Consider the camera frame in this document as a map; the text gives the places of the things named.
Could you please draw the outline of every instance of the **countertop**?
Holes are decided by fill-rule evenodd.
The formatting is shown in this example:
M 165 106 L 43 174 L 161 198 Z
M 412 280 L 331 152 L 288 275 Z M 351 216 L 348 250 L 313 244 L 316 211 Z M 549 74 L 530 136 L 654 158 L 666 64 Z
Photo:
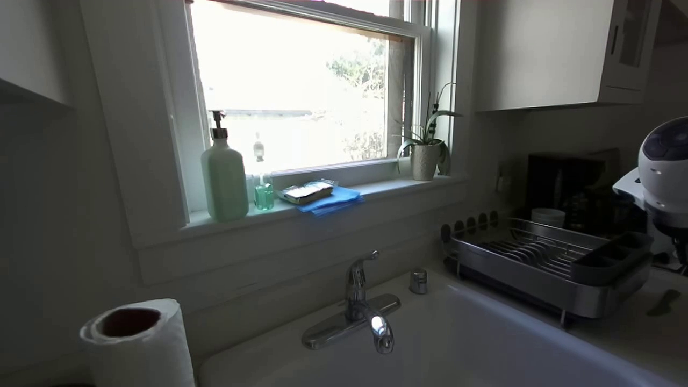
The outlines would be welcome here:
M 614 312 L 580 321 L 569 334 L 688 384 L 688 277 L 652 269 L 645 287 Z

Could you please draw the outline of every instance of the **faucet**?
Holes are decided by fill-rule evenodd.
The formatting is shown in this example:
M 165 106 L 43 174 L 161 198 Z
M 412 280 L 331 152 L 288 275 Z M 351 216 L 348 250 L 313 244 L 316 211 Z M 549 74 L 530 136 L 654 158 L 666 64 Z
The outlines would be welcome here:
M 340 337 L 345 337 L 353 331 L 367 327 L 371 334 L 371 345 L 380 355 L 387 355 L 394 351 L 394 331 L 385 321 L 385 313 L 391 313 L 394 309 L 398 309 L 401 302 L 394 295 L 380 295 L 370 302 L 366 296 L 363 264 L 367 260 L 374 260 L 376 255 L 379 251 L 371 250 L 370 255 L 356 260 L 348 269 L 344 312 L 305 330 L 305 334 L 300 335 L 300 341 L 307 348 L 323 348 Z
M 394 351 L 394 331 L 385 317 L 366 302 L 366 263 L 374 260 L 379 255 L 376 250 L 370 251 L 370 255 L 356 260 L 348 269 L 348 282 L 345 282 L 345 321 L 348 323 L 367 323 L 374 348 L 379 352 L 391 352 Z

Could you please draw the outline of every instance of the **soap dispenser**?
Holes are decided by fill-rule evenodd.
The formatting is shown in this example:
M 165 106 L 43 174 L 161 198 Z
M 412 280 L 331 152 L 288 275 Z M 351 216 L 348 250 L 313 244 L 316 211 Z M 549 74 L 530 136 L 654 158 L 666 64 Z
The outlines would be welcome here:
M 254 158 L 255 158 L 254 205 L 258 211 L 269 211 L 276 205 L 276 188 L 269 176 L 264 145 L 259 143 L 259 136 L 255 136 L 255 143 L 254 143 Z
M 223 115 L 212 110 L 212 146 L 201 152 L 208 213 L 214 222 L 240 219 L 250 211 L 240 152 L 228 146 Z

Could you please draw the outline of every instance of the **white sink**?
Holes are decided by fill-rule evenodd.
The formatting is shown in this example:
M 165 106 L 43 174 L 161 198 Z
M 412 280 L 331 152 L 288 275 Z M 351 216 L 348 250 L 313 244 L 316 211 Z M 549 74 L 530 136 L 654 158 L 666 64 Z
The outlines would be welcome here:
M 580 337 L 441 270 L 430 293 L 410 295 L 408 275 L 391 293 L 401 307 L 387 321 L 396 351 L 379 355 L 359 331 L 320 351 L 300 334 L 341 309 L 333 305 L 210 356 L 205 387 L 665 387 L 661 380 Z

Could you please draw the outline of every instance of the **cabinet door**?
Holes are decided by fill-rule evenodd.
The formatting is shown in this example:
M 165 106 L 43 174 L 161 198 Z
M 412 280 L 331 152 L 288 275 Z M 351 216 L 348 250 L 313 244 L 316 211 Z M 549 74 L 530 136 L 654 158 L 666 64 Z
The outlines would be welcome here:
M 611 89 L 645 87 L 661 0 L 616 0 L 607 45 L 603 83 Z
M 69 104 L 52 2 L 0 0 L 0 104 Z

